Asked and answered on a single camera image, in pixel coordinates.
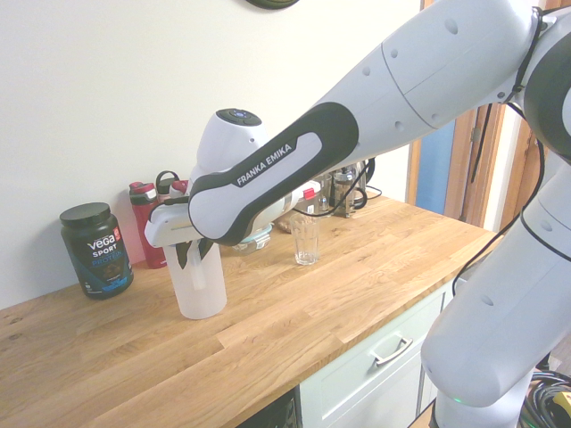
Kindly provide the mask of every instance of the light green cabinet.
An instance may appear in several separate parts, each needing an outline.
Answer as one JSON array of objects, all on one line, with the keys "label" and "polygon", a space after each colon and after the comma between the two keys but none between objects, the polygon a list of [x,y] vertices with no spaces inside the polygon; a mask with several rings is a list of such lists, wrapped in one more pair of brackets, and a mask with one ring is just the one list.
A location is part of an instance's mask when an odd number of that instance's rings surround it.
[{"label": "light green cabinet", "polygon": [[407,428],[434,399],[420,349],[451,283],[300,384],[303,428]]}]

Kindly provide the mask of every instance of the protein powder tub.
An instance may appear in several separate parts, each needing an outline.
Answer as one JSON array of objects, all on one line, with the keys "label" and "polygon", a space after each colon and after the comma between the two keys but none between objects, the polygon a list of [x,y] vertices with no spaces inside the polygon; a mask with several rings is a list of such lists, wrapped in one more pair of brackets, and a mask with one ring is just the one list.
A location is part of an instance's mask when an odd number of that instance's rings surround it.
[{"label": "protein powder tub", "polygon": [[109,205],[92,202],[60,215],[62,237],[86,296],[107,299],[133,282],[119,224]]}]

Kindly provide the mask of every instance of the drawer handle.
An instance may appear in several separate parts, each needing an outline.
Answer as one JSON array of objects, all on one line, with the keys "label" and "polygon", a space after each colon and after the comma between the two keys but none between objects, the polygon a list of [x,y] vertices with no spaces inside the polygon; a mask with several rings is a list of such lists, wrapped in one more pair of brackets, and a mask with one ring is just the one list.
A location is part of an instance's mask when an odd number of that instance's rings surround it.
[{"label": "drawer handle", "polygon": [[413,343],[412,339],[406,339],[404,337],[401,337],[401,341],[399,342],[399,345],[402,344],[402,346],[399,349],[397,349],[394,353],[389,355],[388,357],[381,358],[374,351],[371,351],[371,355],[373,357],[375,357],[375,364],[377,365],[377,367],[380,367],[380,366],[382,366],[386,363],[389,363],[389,362],[393,361],[394,359],[398,358],[400,355],[402,355],[404,353],[405,350],[410,348],[410,345],[412,343]]}]

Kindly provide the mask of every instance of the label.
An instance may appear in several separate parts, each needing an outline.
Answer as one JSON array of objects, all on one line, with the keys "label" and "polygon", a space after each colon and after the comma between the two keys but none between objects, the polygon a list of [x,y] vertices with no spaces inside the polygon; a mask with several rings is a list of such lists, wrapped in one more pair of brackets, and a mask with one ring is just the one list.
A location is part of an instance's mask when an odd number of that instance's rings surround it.
[{"label": "label", "polygon": [[253,160],[253,164],[247,167],[242,174],[238,176],[238,179],[234,181],[234,184],[238,187],[244,187],[256,177],[264,173],[266,170],[270,169],[278,162],[283,160],[288,154],[295,150],[295,144],[285,143],[278,147],[276,150],[270,154],[262,154],[258,159]]},{"label": "label", "polygon": [[79,282],[89,294],[126,285],[132,276],[120,230],[66,242]]}]

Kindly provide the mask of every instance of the red water bottle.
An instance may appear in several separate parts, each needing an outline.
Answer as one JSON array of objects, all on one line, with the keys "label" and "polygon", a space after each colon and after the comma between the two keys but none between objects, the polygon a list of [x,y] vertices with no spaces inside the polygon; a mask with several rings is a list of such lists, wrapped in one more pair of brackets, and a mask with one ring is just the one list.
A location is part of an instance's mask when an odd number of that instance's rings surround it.
[{"label": "red water bottle", "polygon": [[145,226],[149,219],[151,210],[156,207],[159,202],[157,200],[157,190],[153,183],[141,183],[136,181],[129,186],[129,199],[133,206],[133,212],[137,219],[137,230],[143,244],[143,252],[145,253],[146,264],[150,269],[158,269],[167,266],[167,260],[164,257],[162,248],[154,248],[146,240]]}]

